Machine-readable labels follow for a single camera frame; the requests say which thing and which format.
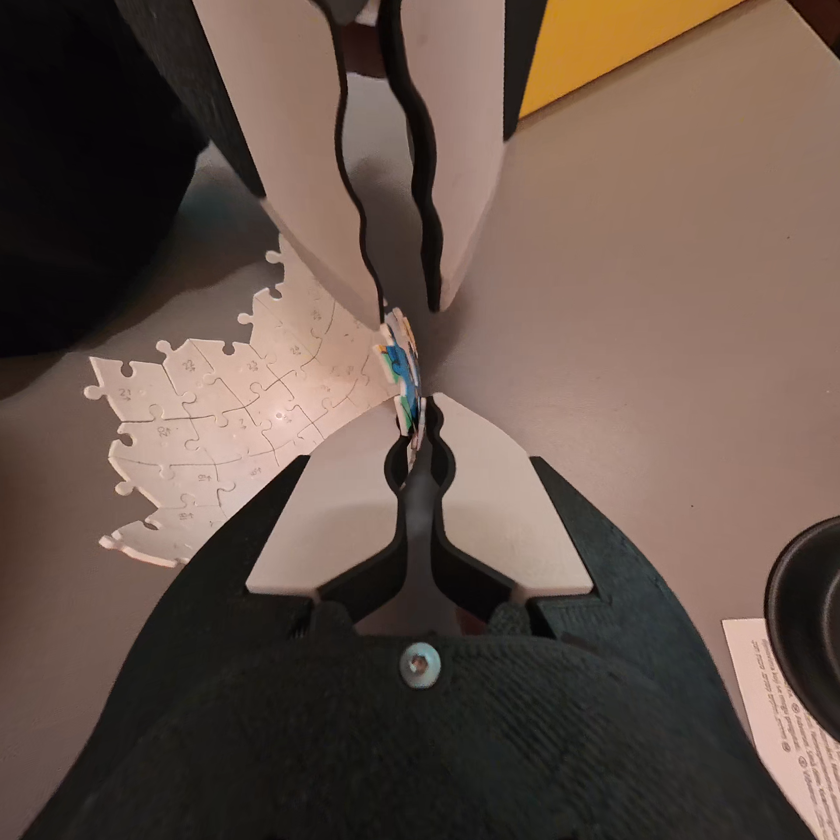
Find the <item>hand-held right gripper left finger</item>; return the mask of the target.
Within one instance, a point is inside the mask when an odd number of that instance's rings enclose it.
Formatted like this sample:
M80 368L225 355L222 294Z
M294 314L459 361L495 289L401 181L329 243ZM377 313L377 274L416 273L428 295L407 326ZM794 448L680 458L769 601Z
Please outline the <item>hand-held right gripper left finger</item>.
M355 623L394 598L407 572L407 450L393 401L316 447L249 574L248 592L339 603Z

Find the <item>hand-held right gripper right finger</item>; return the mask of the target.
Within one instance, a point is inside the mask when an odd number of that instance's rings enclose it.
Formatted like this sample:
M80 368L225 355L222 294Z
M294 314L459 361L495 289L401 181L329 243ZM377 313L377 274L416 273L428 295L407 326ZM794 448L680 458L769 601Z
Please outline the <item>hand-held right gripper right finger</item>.
M427 399L437 483L437 588L486 623L503 603L592 593L592 578L526 450L444 393Z

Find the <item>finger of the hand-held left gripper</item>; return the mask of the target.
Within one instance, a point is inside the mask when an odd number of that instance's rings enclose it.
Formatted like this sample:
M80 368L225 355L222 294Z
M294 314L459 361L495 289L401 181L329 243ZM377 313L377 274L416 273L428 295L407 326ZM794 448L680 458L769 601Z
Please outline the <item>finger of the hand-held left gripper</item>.
M364 213L342 155L347 80L331 12L309 1L198 1L198 19L265 190L316 280L363 323L382 320Z
M431 312L455 298L497 191L505 23L504 1L382 3L382 57L412 142Z

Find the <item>partly built puzzle ball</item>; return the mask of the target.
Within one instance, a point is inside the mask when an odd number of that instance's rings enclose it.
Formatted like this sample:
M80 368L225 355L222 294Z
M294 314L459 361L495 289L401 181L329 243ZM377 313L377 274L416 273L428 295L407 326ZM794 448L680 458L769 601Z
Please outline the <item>partly built puzzle ball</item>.
M282 278L258 290L238 322L247 342L159 341L161 363L89 357L120 421L108 462L121 496L155 510L99 544L165 568L186 564L212 534L298 456L381 404L414 434L417 342L406 316L385 305L371 330L323 288L288 242L266 252Z

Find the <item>yellow plastic bin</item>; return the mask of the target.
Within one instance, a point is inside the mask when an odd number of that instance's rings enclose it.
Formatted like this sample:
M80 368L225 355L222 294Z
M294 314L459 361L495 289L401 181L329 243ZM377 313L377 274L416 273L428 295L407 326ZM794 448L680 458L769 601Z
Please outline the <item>yellow plastic bin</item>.
M548 1L518 119L740 5L740 1Z

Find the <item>black round stand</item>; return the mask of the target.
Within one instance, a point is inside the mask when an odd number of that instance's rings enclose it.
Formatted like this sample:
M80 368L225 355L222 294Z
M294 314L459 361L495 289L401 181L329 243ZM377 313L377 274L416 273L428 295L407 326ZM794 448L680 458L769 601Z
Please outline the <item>black round stand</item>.
M764 616L783 676L816 722L839 740L839 518L820 521L782 550Z

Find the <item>white printed leaflet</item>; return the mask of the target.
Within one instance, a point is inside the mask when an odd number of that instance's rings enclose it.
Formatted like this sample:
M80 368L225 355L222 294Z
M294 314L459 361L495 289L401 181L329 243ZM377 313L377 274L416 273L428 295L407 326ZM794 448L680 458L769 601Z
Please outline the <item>white printed leaflet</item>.
M721 623L754 747L812 833L839 838L839 744L782 676L762 618Z

